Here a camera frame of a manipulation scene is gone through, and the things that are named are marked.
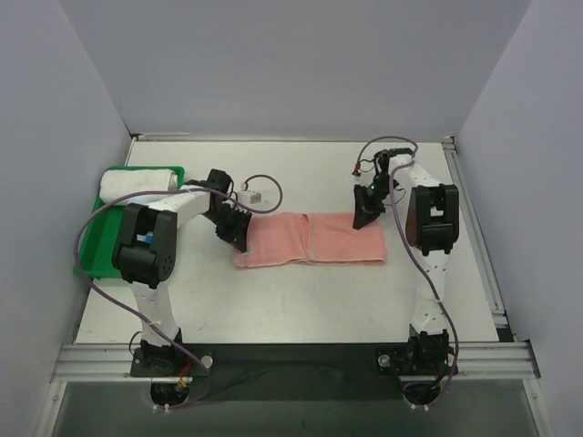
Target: purple cable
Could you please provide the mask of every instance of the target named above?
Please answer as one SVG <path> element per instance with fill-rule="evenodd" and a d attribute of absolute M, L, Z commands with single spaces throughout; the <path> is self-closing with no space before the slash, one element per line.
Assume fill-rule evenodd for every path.
<path fill-rule="evenodd" d="M 356 159 L 356 164 L 358 165 L 361 161 L 362 161 L 362 157 L 363 157 L 363 153 L 364 151 L 372 144 L 372 143 L 376 143 L 377 141 L 382 141 L 384 139 L 398 139 L 400 141 L 404 141 L 405 143 L 409 143 L 411 145 L 413 145 L 414 150 L 413 150 L 413 157 L 415 156 L 415 154 L 417 153 L 417 150 L 419 150 L 419 145 L 417 143 L 415 143 L 412 139 L 409 139 L 407 137 L 396 137 L 393 135 L 383 135 L 382 137 L 377 137 L 377 138 L 373 138 L 371 139 L 368 143 L 366 143 L 363 148 L 361 148 L 360 153 L 358 154 L 358 158 Z"/>
<path fill-rule="evenodd" d="M 409 168 L 409 167 L 413 166 L 414 158 L 415 158 L 415 155 L 417 154 L 417 150 L 419 148 L 413 140 L 406 139 L 406 138 L 404 140 L 408 141 L 409 143 L 416 146 L 416 149 L 413 151 L 413 155 L 411 156 L 411 161 L 407 164 L 402 164 L 401 166 L 395 167 L 393 169 L 393 171 L 391 172 L 391 175 L 389 177 L 389 196 L 391 197 L 391 209 L 393 210 L 394 222 L 397 226 L 397 230 L 399 231 L 399 236 L 401 237 L 401 241 L 403 242 L 404 248 L 407 251 L 407 255 L 409 255 L 409 258 L 411 259 L 411 261 L 413 262 L 415 267 L 421 272 L 421 274 L 424 276 L 425 280 L 429 284 L 429 287 L 431 288 L 431 291 L 433 292 L 435 299 L 437 300 L 437 304 L 439 305 L 440 310 L 444 313 L 445 319 L 447 320 L 447 323 L 449 324 L 449 326 L 452 329 L 452 334 L 454 334 L 455 350 L 454 350 L 454 360 L 452 362 L 452 367 L 451 367 L 449 374 L 447 375 L 447 379 L 444 382 L 442 390 L 439 392 L 437 397 L 435 397 L 435 399 L 433 399 L 431 402 L 426 404 L 426 406 L 428 408 L 430 408 L 430 407 L 433 407 L 443 397 L 444 393 L 446 392 L 446 389 L 449 387 L 449 384 L 451 383 L 451 380 L 454 378 L 455 366 L 457 364 L 457 357 L 459 355 L 459 338 L 457 336 L 457 330 L 455 329 L 454 321 L 452 320 L 449 313 L 447 312 L 445 305 L 442 303 L 442 301 L 439 297 L 439 293 L 437 292 L 437 289 L 435 288 L 434 282 L 431 280 L 431 278 L 429 278 L 429 275 L 427 274 L 427 272 L 425 271 L 423 266 L 419 263 L 419 261 L 417 260 L 417 258 L 414 255 L 413 251 L 411 250 L 411 247 L 409 246 L 409 244 L 407 242 L 407 237 L 405 236 L 405 233 L 404 233 L 403 225 L 401 224 L 401 220 L 399 219 L 399 211 L 397 209 L 397 206 L 395 203 L 395 196 L 394 196 L 394 175 L 396 174 L 397 171 L 399 171 L 403 168 Z M 409 382 L 403 386 L 403 391 L 405 391 L 408 387 L 412 387 L 416 384 L 433 384 L 433 382 L 432 381 L 431 382 Z"/>
<path fill-rule="evenodd" d="M 281 203 L 283 202 L 283 188 L 281 188 L 281 184 L 274 177 L 260 173 L 258 175 L 249 176 L 248 178 L 246 178 L 243 181 L 243 183 L 245 184 L 245 187 L 248 188 L 250 180 L 259 179 L 259 178 L 268 179 L 275 184 L 275 187 L 277 187 L 278 191 L 280 192 L 280 200 L 277 202 L 275 207 L 273 207 L 272 209 L 275 210 L 275 209 L 279 208 Z"/>
<path fill-rule="evenodd" d="M 256 175 L 252 178 L 256 178 L 257 176 L 263 176 L 263 177 L 267 177 L 267 175 Z M 236 206 L 247 209 L 249 212 L 254 213 L 254 214 L 269 214 L 272 213 L 273 211 L 275 211 L 277 208 L 280 207 L 281 203 L 283 202 L 283 191 L 281 189 L 281 185 L 279 182 L 277 182 L 274 178 L 272 177 L 267 177 L 270 180 L 273 180 L 275 182 L 275 184 L 278 187 L 278 190 L 280 191 L 280 200 L 278 201 L 277 205 L 273 208 L 269 208 L 266 209 L 264 211 L 261 211 L 259 209 L 255 209 L 255 208 L 249 208 L 245 205 L 243 205 L 242 203 L 240 203 L 237 200 L 234 200 L 232 198 L 230 198 L 228 195 L 217 191 L 215 189 L 211 189 L 211 188 L 203 188 L 203 187 L 192 187 L 192 188 L 183 188 L 183 189 L 177 189 L 174 191 L 138 191 L 135 193 L 130 193 L 127 194 L 125 196 L 121 196 L 119 198 L 116 198 L 114 200 L 112 200 L 111 202 L 106 203 L 104 206 L 102 206 L 101 208 L 96 209 L 87 219 L 87 221 L 83 224 L 83 226 L 81 227 L 81 229 L 77 232 L 77 234 L 75 235 L 75 240 L 73 242 L 73 259 L 75 260 L 75 266 L 77 267 L 78 271 L 79 271 L 79 275 L 81 276 L 81 278 L 87 283 L 87 285 L 89 286 L 89 288 L 93 289 L 96 291 L 97 294 L 99 294 L 102 298 L 109 300 L 111 303 L 114 303 L 115 305 L 119 306 L 121 309 L 133 314 L 134 316 L 138 317 L 140 320 L 142 320 L 144 323 L 146 323 L 147 325 L 149 325 L 149 327 L 156 332 L 156 334 L 159 335 L 159 337 L 165 341 L 167 341 L 169 344 L 171 344 L 172 346 L 174 346 L 176 349 L 178 349 L 179 351 L 181 351 L 182 353 L 184 353 L 190 360 L 192 360 L 197 366 L 199 366 L 201 369 L 203 369 L 205 371 L 205 373 L 207 375 L 209 375 L 209 385 L 207 387 L 207 389 L 202 393 L 199 394 L 196 398 L 193 398 L 192 400 L 188 400 L 185 401 L 183 404 L 181 404 L 180 408 L 186 407 L 188 405 L 191 405 L 193 403 L 195 403 L 196 401 L 200 401 L 202 398 L 204 398 L 205 396 L 207 396 L 207 394 L 209 394 L 210 392 L 210 373 L 209 370 L 204 366 L 204 364 L 200 361 L 200 359 L 194 355 L 192 352 L 190 352 L 188 349 L 186 349 L 184 346 L 182 346 L 179 343 L 176 343 L 173 339 L 171 339 L 170 337 L 168 337 L 166 334 L 164 334 L 164 332 L 162 332 L 156 325 L 153 324 L 152 320 L 150 320 L 148 317 L 144 316 L 141 312 L 134 310 L 133 308 L 129 307 L 128 305 L 126 305 L 123 302 L 120 302 L 119 300 L 109 296 L 105 291 L 103 291 L 98 285 L 96 285 L 91 278 L 87 275 L 87 273 L 85 272 L 85 270 L 83 269 L 83 266 L 81 265 L 81 259 L 80 259 L 80 255 L 79 255 L 79 243 L 81 241 L 81 236 L 83 235 L 83 231 L 87 228 L 87 226 L 89 225 L 89 223 L 91 223 L 91 221 L 97 217 L 99 214 L 101 214 L 102 212 L 104 212 L 105 210 L 114 207 L 115 205 L 117 205 L 117 203 L 126 200 L 128 198 L 134 198 L 137 196 L 146 196 L 146 195 L 166 195 L 166 196 L 170 196 L 170 195 L 174 195 L 174 194 L 183 194 L 183 193 L 196 193 L 196 192 L 207 192 L 210 194 L 214 194 L 216 196 L 219 196 L 221 198 L 225 198 L 228 199 L 230 201 L 232 201 Z"/>

